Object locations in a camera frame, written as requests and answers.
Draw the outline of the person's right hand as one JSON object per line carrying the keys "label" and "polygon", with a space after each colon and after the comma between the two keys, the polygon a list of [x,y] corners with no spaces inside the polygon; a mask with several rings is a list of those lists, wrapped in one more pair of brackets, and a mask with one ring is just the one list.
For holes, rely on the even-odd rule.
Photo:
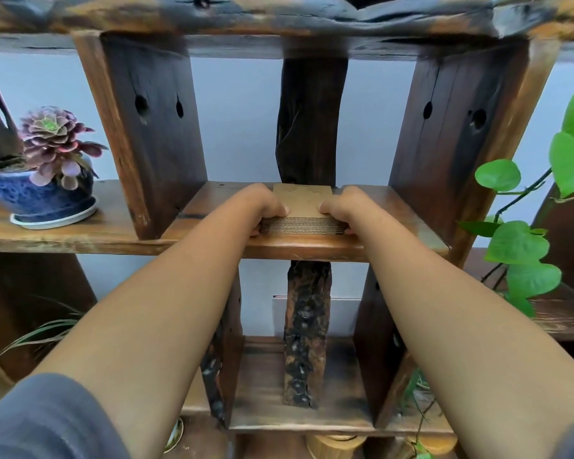
{"label": "person's right hand", "polygon": [[388,213],[356,186],[347,186],[341,194],[332,195],[327,200],[344,202],[346,217],[335,219],[346,223],[347,230],[359,237],[367,237],[391,223]]}

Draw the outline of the blue glazed ceramic pot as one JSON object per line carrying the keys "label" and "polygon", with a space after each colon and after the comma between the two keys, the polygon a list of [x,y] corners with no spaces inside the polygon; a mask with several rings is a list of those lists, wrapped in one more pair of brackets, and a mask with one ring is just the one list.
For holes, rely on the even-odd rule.
{"label": "blue glazed ceramic pot", "polygon": [[40,216],[60,215],[62,210],[76,208],[93,196],[93,176],[90,172],[83,172],[75,190],[66,190],[56,178],[45,186],[37,186],[30,179],[34,172],[16,156],[0,158],[2,208],[35,222],[42,220]]}

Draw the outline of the person's left forearm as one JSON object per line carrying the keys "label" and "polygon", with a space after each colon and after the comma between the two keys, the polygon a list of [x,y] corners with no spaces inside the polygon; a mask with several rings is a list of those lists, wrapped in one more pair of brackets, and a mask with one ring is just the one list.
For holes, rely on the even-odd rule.
{"label": "person's left forearm", "polygon": [[161,457],[250,237],[218,209],[95,305],[35,371],[87,389],[132,459]]}

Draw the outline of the stack of cardboard sheets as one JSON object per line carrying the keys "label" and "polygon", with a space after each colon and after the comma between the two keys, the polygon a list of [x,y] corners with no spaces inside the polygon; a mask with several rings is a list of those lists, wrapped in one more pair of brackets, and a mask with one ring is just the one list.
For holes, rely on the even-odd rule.
{"label": "stack of cardboard sheets", "polygon": [[263,218],[261,234],[335,235],[346,231],[346,223],[319,211],[322,203],[333,197],[332,186],[275,183],[272,191],[290,212],[287,216]]}

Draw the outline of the person's right forearm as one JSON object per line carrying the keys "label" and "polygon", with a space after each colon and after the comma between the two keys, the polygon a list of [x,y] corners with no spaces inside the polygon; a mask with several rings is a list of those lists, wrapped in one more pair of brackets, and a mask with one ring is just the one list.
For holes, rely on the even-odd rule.
{"label": "person's right forearm", "polygon": [[469,459],[574,459],[574,359],[375,203],[349,220]]}

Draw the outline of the purple rosette succulent plant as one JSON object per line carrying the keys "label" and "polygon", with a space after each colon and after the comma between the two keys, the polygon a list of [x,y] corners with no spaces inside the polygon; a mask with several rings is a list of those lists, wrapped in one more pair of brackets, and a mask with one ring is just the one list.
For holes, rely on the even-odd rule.
{"label": "purple rosette succulent plant", "polygon": [[99,158],[108,147],[79,138],[92,132],[76,115],[60,107],[43,106],[24,115],[18,136],[23,159],[32,170],[31,183],[47,186],[55,182],[64,190],[74,191],[85,176],[96,177],[90,159]]}

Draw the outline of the small green potted plant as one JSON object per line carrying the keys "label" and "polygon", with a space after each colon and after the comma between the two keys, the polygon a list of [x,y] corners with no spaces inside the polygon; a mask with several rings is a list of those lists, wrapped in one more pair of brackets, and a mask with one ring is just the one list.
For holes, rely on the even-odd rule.
{"label": "small green potted plant", "polygon": [[429,422],[428,412],[436,404],[436,398],[431,393],[430,386],[420,368],[416,368],[406,386],[400,404],[400,414],[412,405],[418,415],[414,434],[403,438],[402,450],[398,459],[435,459],[429,447],[422,442],[422,427]]}

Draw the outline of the thin-leaved grass plant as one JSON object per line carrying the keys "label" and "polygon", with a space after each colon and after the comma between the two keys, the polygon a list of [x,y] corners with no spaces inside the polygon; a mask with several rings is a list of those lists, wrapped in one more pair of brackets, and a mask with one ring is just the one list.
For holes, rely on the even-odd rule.
{"label": "thin-leaved grass plant", "polygon": [[46,297],[36,293],[30,293],[29,295],[33,298],[48,301],[53,305],[65,308],[69,311],[69,317],[45,321],[33,330],[23,334],[22,336],[19,336],[0,350],[0,358],[6,355],[12,349],[23,346],[46,346],[57,344],[67,336],[67,334],[86,313],[86,310],[80,310],[54,298]]}

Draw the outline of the person's left hand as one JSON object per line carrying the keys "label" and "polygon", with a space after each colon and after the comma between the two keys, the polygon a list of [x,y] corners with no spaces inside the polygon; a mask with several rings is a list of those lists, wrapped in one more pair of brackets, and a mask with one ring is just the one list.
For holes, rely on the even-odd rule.
{"label": "person's left hand", "polygon": [[227,200],[218,213],[229,228],[250,237],[261,232],[261,221],[266,218],[266,206],[270,200],[279,200],[278,196],[263,184],[248,185]]}

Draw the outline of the light wooden round container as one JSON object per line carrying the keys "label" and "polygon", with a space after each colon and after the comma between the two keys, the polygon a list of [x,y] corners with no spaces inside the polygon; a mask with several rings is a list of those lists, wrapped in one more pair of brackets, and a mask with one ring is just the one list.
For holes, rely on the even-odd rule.
{"label": "light wooden round container", "polygon": [[312,459],[354,459],[365,436],[308,434],[305,444]]}

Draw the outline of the green pothos vine plant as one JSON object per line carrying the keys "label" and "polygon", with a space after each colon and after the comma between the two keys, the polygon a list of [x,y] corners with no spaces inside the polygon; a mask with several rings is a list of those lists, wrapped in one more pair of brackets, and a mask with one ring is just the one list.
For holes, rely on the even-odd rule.
{"label": "green pothos vine plant", "polygon": [[543,262],[551,247],[548,229],[521,220],[505,222],[502,215],[541,188],[550,176],[558,190],[551,202],[559,205],[574,201],[574,94],[561,130],[551,140],[548,160],[550,166],[543,175],[522,190],[518,190],[521,171],[512,160],[497,159],[480,165],[475,171],[477,184],[514,199],[483,221],[459,222],[463,231],[490,239],[484,260],[496,266],[481,278],[481,283],[485,285],[492,273],[503,267],[503,274],[491,289],[530,319],[536,317],[531,299],[555,290],[563,273],[558,266]]}

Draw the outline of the pale green pot saucer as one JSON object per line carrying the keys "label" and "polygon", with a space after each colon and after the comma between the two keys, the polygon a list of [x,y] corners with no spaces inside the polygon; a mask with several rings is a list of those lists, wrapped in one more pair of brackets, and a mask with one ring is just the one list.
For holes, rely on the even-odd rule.
{"label": "pale green pot saucer", "polygon": [[62,228],[82,222],[96,213],[97,199],[94,196],[76,208],[62,210],[58,214],[43,215],[40,221],[25,220],[23,215],[10,214],[9,222],[26,230],[40,231]]}

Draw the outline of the round white plate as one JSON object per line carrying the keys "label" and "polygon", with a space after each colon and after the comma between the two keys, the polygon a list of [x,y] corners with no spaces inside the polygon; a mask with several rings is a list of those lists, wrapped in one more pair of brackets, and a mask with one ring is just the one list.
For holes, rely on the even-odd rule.
{"label": "round white plate", "polygon": [[183,418],[181,416],[178,417],[174,428],[170,434],[169,440],[166,444],[166,446],[164,447],[163,453],[167,454],[168,452],[170,452],[172,449],[174,449],[176,447],[176,445],[178,445],[178,443],[180,442],[182,435],[184,433],[184,421]]}

